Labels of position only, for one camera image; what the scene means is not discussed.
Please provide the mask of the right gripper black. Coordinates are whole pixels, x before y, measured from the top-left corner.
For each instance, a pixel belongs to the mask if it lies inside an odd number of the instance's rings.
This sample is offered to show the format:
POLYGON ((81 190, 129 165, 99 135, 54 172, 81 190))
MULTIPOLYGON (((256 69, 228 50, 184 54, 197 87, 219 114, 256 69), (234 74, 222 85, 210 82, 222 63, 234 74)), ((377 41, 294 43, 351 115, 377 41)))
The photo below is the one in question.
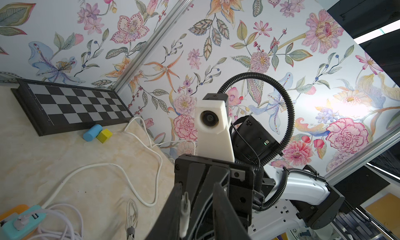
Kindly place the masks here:
POLYGON ((200 156, 175 161, 175 183, 191 205, 188 234, 246 234, 252 222, 254 169, 200 156))

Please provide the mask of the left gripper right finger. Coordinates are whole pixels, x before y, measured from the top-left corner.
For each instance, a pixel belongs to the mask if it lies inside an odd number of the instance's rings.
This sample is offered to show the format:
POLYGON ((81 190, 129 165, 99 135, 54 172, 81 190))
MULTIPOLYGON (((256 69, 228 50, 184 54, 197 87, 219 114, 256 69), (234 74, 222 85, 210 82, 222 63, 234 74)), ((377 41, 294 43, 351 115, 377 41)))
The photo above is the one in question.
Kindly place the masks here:
POLYGON ((250 240, 221 184, 213 188, 213 223, 216 240, 250 240))

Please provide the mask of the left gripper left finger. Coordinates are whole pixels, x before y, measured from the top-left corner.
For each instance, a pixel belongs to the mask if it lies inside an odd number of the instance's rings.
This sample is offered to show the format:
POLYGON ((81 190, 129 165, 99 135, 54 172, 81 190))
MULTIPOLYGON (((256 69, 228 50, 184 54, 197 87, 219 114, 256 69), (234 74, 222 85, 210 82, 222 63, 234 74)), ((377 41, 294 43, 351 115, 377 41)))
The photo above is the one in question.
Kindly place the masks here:
POLYGON ((176 183, 146 240, 178 240, 182 185, 176 183))

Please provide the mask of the teal usb charger adapter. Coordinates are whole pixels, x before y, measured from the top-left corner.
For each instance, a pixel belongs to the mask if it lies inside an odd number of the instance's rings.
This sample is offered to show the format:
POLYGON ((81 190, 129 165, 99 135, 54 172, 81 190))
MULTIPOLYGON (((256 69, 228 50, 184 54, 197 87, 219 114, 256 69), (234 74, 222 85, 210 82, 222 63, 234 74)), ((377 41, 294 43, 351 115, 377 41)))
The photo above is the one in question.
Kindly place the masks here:
POLYGON ((35 205, 16 215, 1 227, 1 240, 26 240, 46 218, 46 213, 38 213, 41 206, 35 205))

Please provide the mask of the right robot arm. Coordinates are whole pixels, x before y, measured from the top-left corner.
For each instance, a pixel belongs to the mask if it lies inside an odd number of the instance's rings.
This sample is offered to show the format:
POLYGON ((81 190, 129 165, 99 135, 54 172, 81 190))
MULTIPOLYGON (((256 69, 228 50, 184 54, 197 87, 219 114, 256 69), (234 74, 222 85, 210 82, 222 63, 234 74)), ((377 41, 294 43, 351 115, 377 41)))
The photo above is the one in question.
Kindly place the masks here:
POLYGON ((317 230, 333 221, 344 196, 315 169, 269 165, 294 131, 293 102, 281 83, 261 73, 238 74, 197 103, 194 123, 198 147, 175 162, 170 240, 272 239, 290 228, 317 230), (234 127, 227 90, 244 79, 268 83, 283 98, 288 127, 281 142, 251 116, 234 127))

